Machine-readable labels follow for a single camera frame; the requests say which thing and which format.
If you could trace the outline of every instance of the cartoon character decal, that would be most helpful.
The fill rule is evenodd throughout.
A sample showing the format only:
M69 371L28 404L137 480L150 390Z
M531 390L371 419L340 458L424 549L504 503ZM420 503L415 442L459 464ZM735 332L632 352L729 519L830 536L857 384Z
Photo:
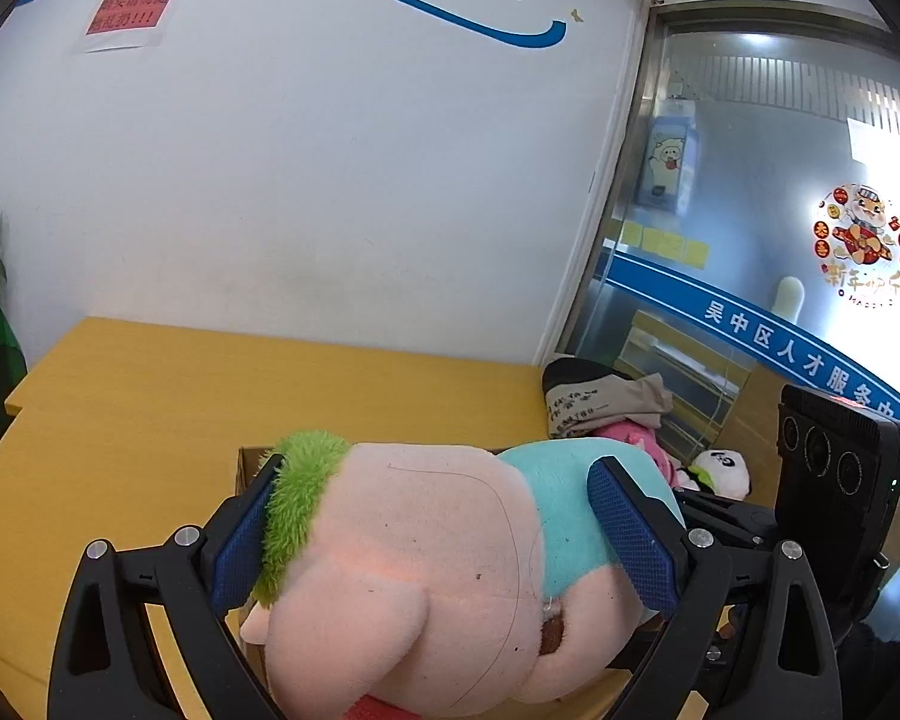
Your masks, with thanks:
M865 184L831 191L813 224L813 250L826 282L862 308L900 300L900 214Z
M650 157L653 172L653 194L677 194L680 180L680 161L683 159L683 138L658 141Z

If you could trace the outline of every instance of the camera lens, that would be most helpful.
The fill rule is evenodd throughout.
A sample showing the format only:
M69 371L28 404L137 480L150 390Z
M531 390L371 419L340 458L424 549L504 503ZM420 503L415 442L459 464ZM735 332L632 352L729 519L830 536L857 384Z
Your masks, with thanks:
M846 495L854 495L863 480L860 458L852 452L844 452L837 462L837 484Z
M823 476L830 466L830 440L826 433L818 427L810 428L807 433L807 444L803 450L807 467L814 476Z
M788 418L783 420L783 445L793 452L799 442L800 432L797 429L797 420L792 418L792 416L788 416Z

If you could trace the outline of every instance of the blue strip with chinese text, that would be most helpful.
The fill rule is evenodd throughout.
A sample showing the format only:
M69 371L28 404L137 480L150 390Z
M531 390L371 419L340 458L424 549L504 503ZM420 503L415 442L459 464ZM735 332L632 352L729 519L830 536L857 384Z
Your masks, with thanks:
M683 317L797 384L900 419L899 392L828 343L746 300L619 251L610 261L607 284Z

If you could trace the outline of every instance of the blue gripper pad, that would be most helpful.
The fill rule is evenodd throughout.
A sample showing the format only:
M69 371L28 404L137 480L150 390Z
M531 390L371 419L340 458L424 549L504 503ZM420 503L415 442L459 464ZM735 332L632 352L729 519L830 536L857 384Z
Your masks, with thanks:
M643 605L670 619L679 603L677 572L670 554L601 461L590 467L586 493Z
M266 501L269 501L273 488L272 481L261 488L217 555L210 605L218 617L247 603L250 591L260 576L264 556Z

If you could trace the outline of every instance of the wooden tabletop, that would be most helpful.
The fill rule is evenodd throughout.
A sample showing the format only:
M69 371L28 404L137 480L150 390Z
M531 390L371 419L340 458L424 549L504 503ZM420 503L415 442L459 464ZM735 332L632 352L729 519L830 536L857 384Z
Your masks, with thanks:
M0 442L0 688L46 716L83 548L165 541L233 493L237 450L322 428L351 442L497 448L546 437L540 371L280 338L84 319L7 400ZM187 717L206 717L166 624Z

